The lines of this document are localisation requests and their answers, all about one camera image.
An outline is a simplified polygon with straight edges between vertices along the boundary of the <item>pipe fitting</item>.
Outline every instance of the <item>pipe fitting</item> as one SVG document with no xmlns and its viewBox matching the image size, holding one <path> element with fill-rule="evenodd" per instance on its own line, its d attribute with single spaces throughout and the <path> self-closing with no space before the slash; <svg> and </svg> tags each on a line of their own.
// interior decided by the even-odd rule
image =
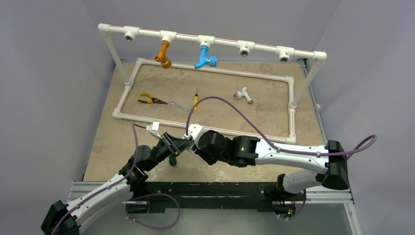
<svg viewBox="0 0 415 235">
<path fill-rule="evenodd" d="M 106 23 L 100 23 L 98 25 L 98 30 L 101 31 L 101 33 L 106 33 L 109 34 L 110 33 L 110 24 L 106 24 Z"/>
<path fill-rule="evenodd" d="M 198 35 L 197 42 L 200 43 L 200 47 L 207 46 L 210 48 L 210 45 L 215 44 L 215 37 L 213 36 L 206 36 L 206 35 Z"/>
<path fill-rule="evenodd" d="M 201 67 L 209 64 L 210 67 L 216 67 L 219 64 L 219 59 L 216 56 L 206 57 L 206 53 L 209 51 L 207 46 L 200 47 L 199 62 L 194 65 L 194 68 L 200 69 Z"/>
<path fill-rule="evenodd" d="M 166 56 L 166 50 L 170 46 L 168 41 L 163 41 L 161 43 L 161 49 L 158 55 L 154 57 L 154 60 L 160 62 L 161 66 L 165 69 L 168 69 L 171 66 L 170 59 Z"/>
<path fill-rule="evenodd" d="M 296 144 L 297 143 L 297 136 L 295 134 L 288 135 L 288 138 L 285 141 L 285 144 Z"/>
<path fill-rule="evenodd" d="M 166 41 L 169 44 L 171 44 L 173 40 L 176 40 L 176 36 L 177 36 L 177 32 L 166 31 L 166 30 L 160 31 L 160 38 L 162 42 Z"/>
<path fill-rule="evenodd" d="M 125 40 L 127 40 L 128 42 L 134 41 L 134 39 L 138 35 L 139 30 L 140 28 L 137 28 L 137 27 L 124 26 L 123 31 L 125 33 L 124 34 Z"/>
<path fill-rule="evenodd" d="M 115 119 L 121 119 L 121 109 L 115 108 L 113 111 L 113 118 Z"/>
<path fill-rule="evenodd" d="M 292 47 L 276 47 L 276 54 L 278 55 L 278 59 L 281 63 L 287 63 L 290 60 L 291 56 L 294 56 L 294 48 Z"/>
<path fill-rule="evenodd" d="M 246 57 L 249 55 L 250 51 L 254 49 L 255 43 L 249 42 L 249 41 L 238 40 L 236 42 L 236 47 L 239 49 L 239 54 L 242 57 Z"/>
<path fill-rule="evenodd" d="M 244 88 L 242 88 L 242 91 L 235 92 L 235 94 L 233 94 L 233 97 L 235 97 L 235 99 L 240 99 L 243 96 L 247 99 L 247 103 L 248 104 L 252 104 L 253 101 L 252 101 L 252 99 L 248 95 L 247 87 L 244 87 Z"/>
<path fill-rule="evenodd" d="M 323 51 L 314 51 L 313 52 L 313 60 L 315 61 L 315 65 L 321 66 L 324 64 L 325 60 L 327 59 L 327 53 Z"/>
</svg>

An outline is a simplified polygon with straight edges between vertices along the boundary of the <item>wrench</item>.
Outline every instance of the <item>wrench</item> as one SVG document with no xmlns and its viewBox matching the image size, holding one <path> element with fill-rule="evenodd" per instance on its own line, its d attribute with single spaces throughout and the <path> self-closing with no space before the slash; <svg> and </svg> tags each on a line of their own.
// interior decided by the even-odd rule
<svg viewBox="0 0 415 235">
<path fill-rule="evenodd" d="M 174 105 L 174 106 L 176 106 L 176 107 L 178 107 L 180 109 L 183 109 L 183 110 L 186 111 L 187 114 L 190 114 L 190 110 L 189 109 L 184 108 L 183 106 L 180 106 L 180 105 L 176 104 L 173 100 L 170 101 L 170 104 L 172 104 L 172 105 Z"/>
</svg>

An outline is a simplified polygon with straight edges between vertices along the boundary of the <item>faucet handle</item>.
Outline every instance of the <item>faucet handle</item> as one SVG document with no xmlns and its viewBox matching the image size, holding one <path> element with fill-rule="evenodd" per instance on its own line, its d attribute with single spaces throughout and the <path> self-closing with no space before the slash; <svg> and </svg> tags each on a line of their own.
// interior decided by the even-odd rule
<svg viewBox="0 0 415 235">
<path fill-rule="evenodd" d="M 218 66 L 218 64 L 219 64 L 219 58 L 218 58 L 218 57 L 216 57 L 216 56 L 211 56 L 211 57 L 208 59 L 208 62 L 209 62 L 209 66 L 210 66 L 210 67 L 216 67 L 216 66 Z"/>
</svg>

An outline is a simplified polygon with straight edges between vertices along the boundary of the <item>table surface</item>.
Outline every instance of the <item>table surface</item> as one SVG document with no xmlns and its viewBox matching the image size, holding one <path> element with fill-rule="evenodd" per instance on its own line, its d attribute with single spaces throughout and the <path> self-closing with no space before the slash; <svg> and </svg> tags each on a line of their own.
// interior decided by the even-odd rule
<svg viewBox="0 0 415 235">
<path fill-rule="evenodd" d="M 134 65 L 135 63 L 124 63 L 128 74 L 131 74 Z M 295 94 L 304 82 L 303 71 L 297 63 L 221 63 L 219 68 L 294 77 Z M 244 86 L 247 86 L 247 91 L 254 101 L 252 105 L 249 105 L 244 97 L 238 100 L 233 97 L 234 92 L 240 91 Z M 163 101 L 174 100 L 185 108 L 190 108 L 193 105 L 197 87 L 199 88 L 199 98 L 216 95 L 230 101 L 266 135 L 288 136 L 288 85 L 279 81 L 143 65 L 138 71 L 133 88 L 121 111 L 124 114 L 186 122 L 187 113 L 173 105 L 142 104 L 137 102 L 137 99 L 140 93 L 149 93 Z M 84 181 L 111 179 L 127 163 L 134 152 L 135 144 L 131 127 L 134 122 L 112 117 L 112 112 L 123 89 L 123 79 L 116 68 L 93 142 Z M 219 100 L 202 102 L 192 115 L 190 123 L 255 132 L 237 112 Z M 184 129 L 160 126 L 159 133 L 164 132 L 182 137 Z M 143 129 L 139 128 L 137 134 L 139 144 L 153 147 L 158 142 L 148 131 Z M 323 143 L 309 95 L 305 95 L 296 108 L 296 135 L 298 145 L 320 145 Z M 295 167 L 282 165 L 237 168 L 222 162 L 210 166 L 187 151 L 177 158 L 177 162 L 175 167 L 170 166 L 168 160 L 161 162 L 148 172 L 148 181 L 275 181 L 279 174 L 298 170 Z"/>
</svg>

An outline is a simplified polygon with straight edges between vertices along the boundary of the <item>gray wall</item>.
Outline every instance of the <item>gray wall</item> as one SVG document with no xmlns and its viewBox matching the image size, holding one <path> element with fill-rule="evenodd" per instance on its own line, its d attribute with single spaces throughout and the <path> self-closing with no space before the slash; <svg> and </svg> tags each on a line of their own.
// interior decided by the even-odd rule
<svg viewBox="0 0 415 235">
<path fill-rule="evenodd" d="M 113 62 L 81 0 L 0 1 L 0 234 L 40 234 L 85 171 Z"/>
<path fill-rule="evenodd" d="M 340 0 L 84 0 L 96 24 L 129 25 L 185 34 L 212 35 L 232 40 L 313 50 L 333 17 Z M 138 37 L 127 42 L 114 35 L 121 58 L 154 58 L 160 39 Z M 197 60 L 196 43 L 175 41 L 167 56 Z M 277 60 L 271 53 L 253 51 L 248 57 L 236 48 L 213 46 L 209 55 L 221 60 Z"/>
<path fill-rule="evenodd" d="M 414 22 L 412 0 L 342 1 L 316 47 L 328 54 L 312 83 L 328 138 L 351 149 L 379 136 L 348 162 L 364 234 L 415 234 Z"/>
</svg>

